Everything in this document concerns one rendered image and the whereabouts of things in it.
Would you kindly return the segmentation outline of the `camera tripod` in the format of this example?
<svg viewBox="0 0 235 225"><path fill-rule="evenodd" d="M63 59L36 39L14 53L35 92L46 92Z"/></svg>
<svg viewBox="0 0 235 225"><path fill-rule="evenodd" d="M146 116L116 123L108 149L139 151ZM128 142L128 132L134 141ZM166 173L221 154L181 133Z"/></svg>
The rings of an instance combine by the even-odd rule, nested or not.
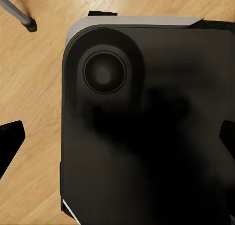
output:
<svg viewBox="0 0 235 225"><path fill-rule="evenodd" d="M27 17L21 10L19 10L9 0L0 0L0 6L6 11L16 17L28 29L28 31L37 30L36 21L32 17Z"/></svg>

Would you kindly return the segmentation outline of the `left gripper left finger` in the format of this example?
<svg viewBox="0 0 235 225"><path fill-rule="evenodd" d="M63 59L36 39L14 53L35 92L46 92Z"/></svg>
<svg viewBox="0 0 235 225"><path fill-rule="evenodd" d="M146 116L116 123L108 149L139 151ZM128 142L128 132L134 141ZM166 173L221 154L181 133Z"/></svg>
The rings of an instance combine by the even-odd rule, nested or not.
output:
<svg viewBox="0 0 235 225"><path fill-rule="evenodd" d="M24 139L24 125L20 120L0 126L0 179Z"/></svg>

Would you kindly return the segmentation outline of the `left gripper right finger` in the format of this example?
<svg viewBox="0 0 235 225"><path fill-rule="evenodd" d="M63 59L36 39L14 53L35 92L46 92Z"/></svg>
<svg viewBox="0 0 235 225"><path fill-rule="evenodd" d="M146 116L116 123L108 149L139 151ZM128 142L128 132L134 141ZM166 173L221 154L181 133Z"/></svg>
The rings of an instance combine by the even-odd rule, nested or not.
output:
<svg viewBox="0 0 235 225"><path fill-rule="evenodd" d="M235 122L224 120L219 137L235 160Z"/></svg>

